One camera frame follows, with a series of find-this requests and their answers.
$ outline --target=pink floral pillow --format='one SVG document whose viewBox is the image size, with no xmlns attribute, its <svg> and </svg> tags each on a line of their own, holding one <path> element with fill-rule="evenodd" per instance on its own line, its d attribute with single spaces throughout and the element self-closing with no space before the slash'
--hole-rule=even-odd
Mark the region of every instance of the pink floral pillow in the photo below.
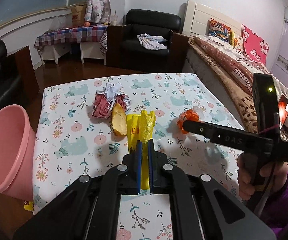
<svg viewBox="0 0 288 240">
<path fill-rule="evenodd" d="M 242 25 L 243 44 L 246 55 L 255 62 L 266 64 L 266 57 L 269 51 L 268 44 L 251 29 Z"/>
</svg>

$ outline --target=table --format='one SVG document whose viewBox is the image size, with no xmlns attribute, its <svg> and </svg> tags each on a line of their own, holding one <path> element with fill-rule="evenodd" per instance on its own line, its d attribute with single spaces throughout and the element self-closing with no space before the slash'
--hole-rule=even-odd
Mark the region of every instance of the table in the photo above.
<svg viewBox="0 0 288 240">
<path fill-rule="evenodd" d="M 99 58 L 104 60 L 105 65 L 106 29 L 107 25 L 97 24 L 45 33 L 36 38 L 34 46 L 41 56 L 43 65 L 44 60 L 50 59 L 54 59 L 58 64 L 58 58 L 71 51 L 70 43 L 72 42 L 80 43 L 82 64 L 85 58 Z"/>
<path fill-rule="evenodd" d="M 186 173 L 208 173 L 238 196 L 236 160 L 240 151 L 183 135 L 179 114 L 198 106 L 201 120 L 243 129 L 195 74 L 135 74 L 82 80 L 44 90 L 33 159 L 33 194 L 39 211 L 82 174 L 103 175 L 128 153 L 127 137 L 116 137 L 110 120 L 92 118 L 96 90 L 120 82 L 131 99 L 128 114 L 155 111 L 155 149 Z M 122 196 L 117 236 L 124 239 L 172 239 L 167 195 Z"/>
</svg>

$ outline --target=human hand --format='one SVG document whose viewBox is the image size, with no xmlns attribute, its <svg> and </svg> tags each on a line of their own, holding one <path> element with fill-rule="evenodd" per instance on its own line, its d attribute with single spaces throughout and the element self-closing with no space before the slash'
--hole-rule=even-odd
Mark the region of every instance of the human hand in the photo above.
<svg viewBox="0 0 288 240">
<path fill-rule="evenodd" d="M 271 174 L 271 169 L 274 162 L 270 162 L 263 166 L 259 172 L 259 174 L 266 178 L 269 177 Z M 255 187 L 250 184 L 251 176 L 248 171 L 245 169 L 243 155 L 241 154 L 237 159 L 237 166 L 238 166 L 238 184 L 239 184 L 239 196 L 243 200 L 249 200 L 250 197 L 255 192 Z M 287 180 L 287 173 L 288 173 L 288 164 L 284 162 L 276 162 L 275 169 L 274 169 L 274 182 L 273 187 L 271 189 L 272 192 L 279 191 Z"/>
</svg>

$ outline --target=cardboard box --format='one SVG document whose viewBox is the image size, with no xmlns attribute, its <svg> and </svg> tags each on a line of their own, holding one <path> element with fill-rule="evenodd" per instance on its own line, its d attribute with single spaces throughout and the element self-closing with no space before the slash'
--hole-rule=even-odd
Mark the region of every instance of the cardboard box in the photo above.
<svg viewBox="0 0 288 240">
<path fill-rule="evenodd" d="M 86 14 L 86 4 L 71 8 L 73 27 L 82 26 L 84 24 L 84 16 Z"/>
</svg>

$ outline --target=brown blanket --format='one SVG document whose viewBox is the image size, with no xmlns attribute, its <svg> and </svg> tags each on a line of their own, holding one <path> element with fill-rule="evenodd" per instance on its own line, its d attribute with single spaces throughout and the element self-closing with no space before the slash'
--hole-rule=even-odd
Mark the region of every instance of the brown blanket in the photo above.
<svg viewBox="0 0 288 240">
<path fill-rule="evenodd" d="M 253 98 L 246 93 L 226 70 L 210 57 L 194 40 L 190 38 L 188 43 L 192 49 L 198 54 L 214 71 L 219 81 L 222 83 L 226 92 L 233 101 L 238 113 L 243 121 L 245 130 L 257 133 L 257 115 L 254 108 Z M 288 140 L 288 133 L 282 128 L 281 136 L 284 140 Z"/>
</svg>

